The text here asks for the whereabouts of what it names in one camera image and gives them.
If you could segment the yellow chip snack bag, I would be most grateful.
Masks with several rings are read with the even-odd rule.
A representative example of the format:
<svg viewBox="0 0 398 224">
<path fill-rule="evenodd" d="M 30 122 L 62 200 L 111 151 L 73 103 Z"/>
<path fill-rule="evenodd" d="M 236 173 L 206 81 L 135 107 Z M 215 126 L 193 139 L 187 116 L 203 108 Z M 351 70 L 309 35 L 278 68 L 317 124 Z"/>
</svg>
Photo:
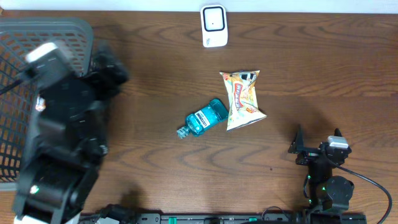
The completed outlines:
<svg viewBox="0 0 398 224">
<path fill-rule="evenodd" d="M 255 84 L 259 70 L 220 72 L 228 94 L 227 131 L 242 128 L 267 117 L 258 106 Z"/>
</svg>

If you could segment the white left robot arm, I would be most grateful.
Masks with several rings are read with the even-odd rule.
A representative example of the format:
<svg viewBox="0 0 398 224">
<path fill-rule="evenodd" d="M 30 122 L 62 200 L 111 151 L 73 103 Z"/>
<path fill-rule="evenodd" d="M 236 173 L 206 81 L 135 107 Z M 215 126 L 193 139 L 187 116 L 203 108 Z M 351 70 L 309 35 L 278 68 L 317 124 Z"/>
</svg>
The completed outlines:
<svg viewBox="0 0 398 224">
<path fill-rule="evenodd" d="M 80 75 L 61 42 L 47 42 L 26 56 L 20 79 L 36 82 L 13 203 L 16 223 L 76 223 L 109 152 L 111 100 L 129 79 L 108 44 L 90 56 Z"/>
</svg>

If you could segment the orange tissue pack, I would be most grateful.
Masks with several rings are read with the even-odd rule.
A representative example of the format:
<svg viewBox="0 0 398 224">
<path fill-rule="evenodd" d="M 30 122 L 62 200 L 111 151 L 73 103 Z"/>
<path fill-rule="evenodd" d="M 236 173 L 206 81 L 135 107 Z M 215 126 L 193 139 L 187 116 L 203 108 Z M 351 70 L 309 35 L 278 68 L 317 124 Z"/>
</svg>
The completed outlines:
<svg viewBox="0 0 398 224">
<path fill-rule="evenodd" d="M 46 109 L 46 105 L 45 105 L 45 99 L 38 96 L 37 97 L 37 101 L 36 101 L 36 105 L 35 105 L 35 109 L 39 112 L 43 111 L 44 109 Z"/>
</svg>

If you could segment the blue mouthwash bottle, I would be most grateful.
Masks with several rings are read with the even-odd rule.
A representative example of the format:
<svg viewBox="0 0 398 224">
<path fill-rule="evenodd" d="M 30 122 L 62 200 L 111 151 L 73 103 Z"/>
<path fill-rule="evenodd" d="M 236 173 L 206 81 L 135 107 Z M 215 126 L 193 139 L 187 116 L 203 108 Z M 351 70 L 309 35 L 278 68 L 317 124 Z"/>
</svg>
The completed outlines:
<svg viewBox="0 0 398 224">
<path fill-rule="evenodd" d="M 185 118 L 185 125 L 177 130 L 180 139 L 201 136 L 213 126 L 222 123 L 228 118 L 228 110 L 221 100 L 215 98 L 208 105 Z"/>
</svg>

